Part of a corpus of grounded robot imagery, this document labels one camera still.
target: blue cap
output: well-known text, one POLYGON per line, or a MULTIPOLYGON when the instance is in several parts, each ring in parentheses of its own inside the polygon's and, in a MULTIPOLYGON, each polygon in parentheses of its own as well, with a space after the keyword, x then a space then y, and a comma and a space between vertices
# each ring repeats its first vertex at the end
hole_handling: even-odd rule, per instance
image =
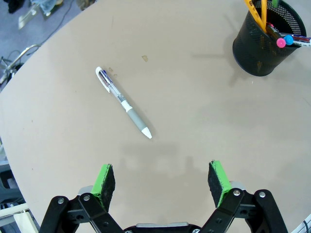
POLYGON ((291 35, 286 35, 283 37, 287 45, 292 45, 294 42, 294 39, 291 35))

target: gray rubber grip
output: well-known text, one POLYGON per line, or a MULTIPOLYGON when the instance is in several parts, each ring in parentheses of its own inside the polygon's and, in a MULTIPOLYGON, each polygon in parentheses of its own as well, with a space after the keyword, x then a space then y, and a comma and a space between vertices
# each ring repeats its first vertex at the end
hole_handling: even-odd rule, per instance
POLYGON ((128 112, 129 117, 132 119, 132 121, 136 124, 136 126, 139 128, 140 131, 142 131, 144 128, 146 128, 145 122, 142 121, 142 119, 138 116, 138 114, 135 112, 135 110, 132 108, 128 112))

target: black mesh pen holder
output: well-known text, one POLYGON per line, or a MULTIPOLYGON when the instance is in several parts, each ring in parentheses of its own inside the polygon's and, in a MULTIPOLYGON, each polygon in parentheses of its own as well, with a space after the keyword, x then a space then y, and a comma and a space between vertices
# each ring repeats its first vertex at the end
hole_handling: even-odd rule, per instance
MULTIPOLYGON (((261 0, 252 1, 258 14, 261 14, 261 0)), ((285 2, 277 8, 271 1, 267 3, 267 22, 272 23, 282 33, 306 36, 305 26, 299 15, 285 2)), ((233 42, 233 55, 237 63, 246 72, 255 76, 270 74, 278 64, 294 52, 298 46, 279 48, 276 41, 269 37, 255 22, 250 12, 233 42)))

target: pink marker cap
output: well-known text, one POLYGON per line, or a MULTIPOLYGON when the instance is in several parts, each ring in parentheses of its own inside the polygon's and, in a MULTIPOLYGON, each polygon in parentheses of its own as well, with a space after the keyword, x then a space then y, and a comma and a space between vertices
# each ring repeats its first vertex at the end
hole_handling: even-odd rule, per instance
POLYGON ((283 48, 283 47, 286 46, 286 41, 283 38, 279 38, 279 39, 276 40, 276 45, 279 48, 283 48))

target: bolt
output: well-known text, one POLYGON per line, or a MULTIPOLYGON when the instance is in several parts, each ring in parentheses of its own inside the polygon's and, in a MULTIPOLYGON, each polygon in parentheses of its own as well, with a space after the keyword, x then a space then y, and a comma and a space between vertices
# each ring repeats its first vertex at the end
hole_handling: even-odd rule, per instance
POLYGON ((259 196, 260 196, 261 198, 264 198, 264 197, 266 196, 266 194, 265 194, 264 192, 260 192, 260 193, 259 193, 259 196))
POLYGON ((88 200, 89 200, 89 195, 85 195, 85 196, 83 197, 83 200, 88 201, 88 200))
POLYGON ((57 203, 58 204, 63 204, 64 203, 64 199, 63 198, 58 199, 57 203))
POLYGON ((240 194, 241 194, 240 191, 237 189, 233 191, 234 196, 239 196, 240 194))

